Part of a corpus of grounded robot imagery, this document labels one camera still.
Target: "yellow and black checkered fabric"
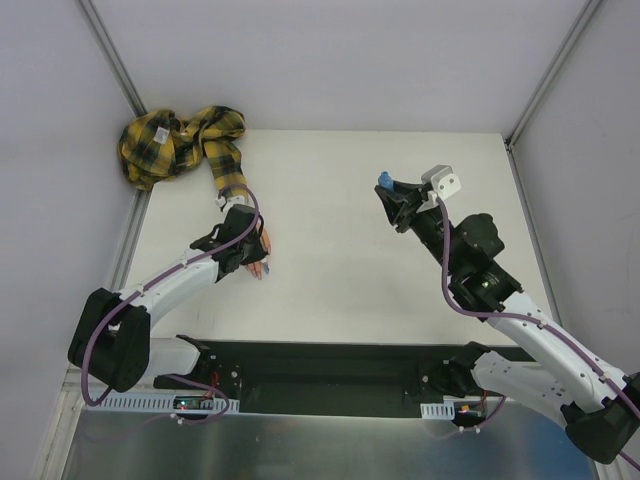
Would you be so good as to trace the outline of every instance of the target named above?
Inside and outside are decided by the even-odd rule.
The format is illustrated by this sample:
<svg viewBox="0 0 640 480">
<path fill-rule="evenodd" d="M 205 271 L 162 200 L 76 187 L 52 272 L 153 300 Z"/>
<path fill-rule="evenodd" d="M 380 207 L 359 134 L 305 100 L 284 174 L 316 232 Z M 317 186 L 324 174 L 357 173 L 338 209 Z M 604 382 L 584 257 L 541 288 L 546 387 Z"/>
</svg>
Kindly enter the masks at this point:
<svg viewBox="0 0 640 480">
<path fill-rule="evenodd" d="M 208 107 L 189 120 L 161 109 L 136 118 L 124 129 L 118 155 L 125 176 L 140 190 L 151 190 L 156 182 L 173 179 L 207 157 L 220 190 L 247 183 L 240 167 L 242 155 L 233 144 L 244 131 L 244 116 L 231 108 Z M 225 195 L 246 196 L 246 192 L 231 189 Z"/>
</svg>

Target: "purple cable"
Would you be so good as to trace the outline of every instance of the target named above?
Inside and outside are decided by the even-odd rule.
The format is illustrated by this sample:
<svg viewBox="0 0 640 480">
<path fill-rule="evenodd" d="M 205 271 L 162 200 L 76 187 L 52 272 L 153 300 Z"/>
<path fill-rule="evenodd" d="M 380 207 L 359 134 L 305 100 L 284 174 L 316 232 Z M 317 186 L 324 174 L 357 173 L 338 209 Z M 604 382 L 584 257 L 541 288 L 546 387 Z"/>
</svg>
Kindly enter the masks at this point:
<svg viewBox="0 0 640 480">
<path fill-rule="evenodd" d="M 260 210 L 258 208 L 258 200 L 256 199 L 256 197 L 253 194 L 253 192 L 251 190 L 249 190 L 249 188 L 246 185 L 243 185 L 241 183 L 233 183 L 231 185 L 227 185 L 226 187 L 224 187 L 222 190 L 220 190 L 218 192 L 218 197 L 221 197 L 222 194 L 226 190 L 228 190 L 230 188 L 242 188 L 242 189 L 246 190 L 247 193 L 249 194 L 249 196 L 251 197 L 251 200 L 253 200 L 253 204 L 255 205 L 255 210 L 256 211 L 255 211 L 255 214 L 253 216 L 253 220 L 251 221 L 251 224 L 247 227 L 247 229 L 244 232 L 242 232 L 240 235 L 238 235 L 233 240 L 230 240 L 227 243 L 224 243 L 224 244 L 220 245 L 219 247 L 214 248 L 213 250 L 209 250 L 208 252 L 204 252 L 201 255 L 197 255 L 197 256 L 195 256 L 193 258 L 190 258 L 189 260 L 187 260 L 187 265 L 191 265 L 192 263 L 197 262 L 198 260 L 201 260 L 201 259 L 203 259 L 205 257 L 214 255 L 214 254 L 216 254 L 218 252 L 221 252 L 222 250 L 225 250 L 226 248 L 229 248 L 232 245 L 235 245 L 236 243 L 242 241 L 251 232 L 253 232 L 253 230 L 255 230 L 256 225 L 258 224 L 258 218 L 260 217 Z M 173 267 L 169 268 L 168 270 L 164 271 L 163 273 L 161 273 L 160 275 L 158 275 L 157 277 L 151 279 L 149 282 L 147 282 L 145 285 L 143 285 L 143 287 L 142 287 L 143 291 L 149 290 L 150 288 L 154 287 L 155 285 L 157 285 L 158 283 L 160 283 L 161 281 L 163 281 L 167 277 L 173 275 L 178 270 L 181 270 L 183 268 L 185 268 L 185 267 L 181 263 L 179 263 L 177 265 L 174 265 Z M 136 292 L 132 293 L 130 296 L 128 296 L 127 298 L 125 298 L 122 302 L 120 302 L 113 310 L 111 310 L 109 313 L 107 313 L 107 315 L 105 315 L 105 317 L 102 319 L 102 321 L 98 324 L 96 329 L 91 334 L 91 337 L 89 337 L 89 341 L 87 342 L 87 348 L 86 348 L 86 350 L 84 352 L 84 357 L 82 358 L 82 370 L 81 370 L 81 374 L 80 374 L 80 390 L 82 391 L 82 398 L 84 399 L 85 403 L 87 405 L 91 406 L 91 407 L 95 407 L 95 406 L 100 405 L 104 401 L 104 399 L 107 398 L 107 395 L 109 395 L 109 393 L 111 393 L 111 390 L 112 390 L 111 387 L 108 387 L 102 393 L 102 395 L 100 395 L 100 397 L 98 397 L 97 400 L 93 400 L 89 396 L 89 362 L 91 360 L 91 355 L 93 354 L 93 349 L 94 349 L 94 347 L 96 345 L 96 341 L 98 340 L 98 336 L 100 335 L 102 330 L 104 330 L 105 327 L 109 324 L 109 322 L 118 313 L 120 313 L 122 311 L 123 308 L 125 308 L 127 305 L 129 305 L 131 302 L 133 302 L 139 296 L 140 296 L 140 292 L 136 291 Z"/>
<path fill-rule="evenodd" d="M 533 323 L 534 325 L 539 326 L 540 328 L 543 328 L 544 330 L 547 330 L 552 335 L 554 335 L 556 338 L 559 338 L 573 352 L 575 352 L 575 354 L 578 355 L 578 357 L 580 357 L 589 367 L 591 367 L 591 369 L 594 372 L 596 372 L 596 374 L 598 374 L 599 377 L 602 377 L 602 375 L 604 374 L 604 370 L 602 370 L 600 368 L 600 366 L 591 359 L 591 357 L 589 357 L 586 353 L 584 353 L 582 351 L 582 349 L 578 345 L 576 345 L 576 343 L 573 340 L 571 340 L 569 337 L 567 337 L 565 334 L 563 334 L 562 332 L 557 330 L 552 325 L 543 324 L 542 321 L 538 320 L 535 317 L 529 317 L 529 316 L 526 316 L 526 315 L 520 315 L 519 313 L 472 312 L 470 310 L 465 310 L 465 309 L 463 309 L 463 308 L 461 308 L 461 307 L 459 307 L 458 305 L 455 304 L 453 299 L 449 296 L 449 281 L 448 281 L 449 256 L 450 256 L 450 253 L 451 253 L 451 228 L 450 228 L 450 223 L 449 223 L 449 212 L 447 211 L 447 207 L 446 207 L 444 201 L 440 197 L 438 197 L 438 205 L 440 206 L 440 210 L 442 211 L 442 221 L 443 221 L 443 228 L 444 228 L 444 251 L 442 253 L 441 287 L 442 287 L 442 294 L 444 295 L 444 299 L 446 300 L 447 304 L 454 311 L 459 313 L 460 315 L 465 315 L 467 317 L 486 318 L 488 316 L 491 316 L 491 317 L 498 317 L 498 318 L 517 319 L 517 320 L 523 320 L 525 322 Z M 633 414 L 638 419 L 640 419 L 640 409 L 638 409 L 638 407 L 635 406 L 635 404 L 622 391 L 622 389 L 620 387 L 618 387 L 618 385 L 616 385 L 616 383 L 613 380 L 611 380 L 610 378 L 606 378 L 605 377 L 605 383 L 614 392 L 616 392 L 616 394 L 622 399 L 622 401 L 627 405 L 627 407 L 629 407 L 631 412 L 633 412 Z M 632 465 L 634 465 L 634 466 L 637 465 L 637 463 L 635 461 L 633 461 L 631 459 L 629 459 L 629 460 L 630 460 L 630 463 Z"/>
<path fill-rule="evenodd" d="M 629 462 L 633 468 L 635 468 L 640 472 L 640 463 L 636 462 L 633 458 L 631 458 L 629 455 L 627 455 L 624 452 L 620 452 L 620 456 L 624 458 L 627 462 Z"/>
</svg>

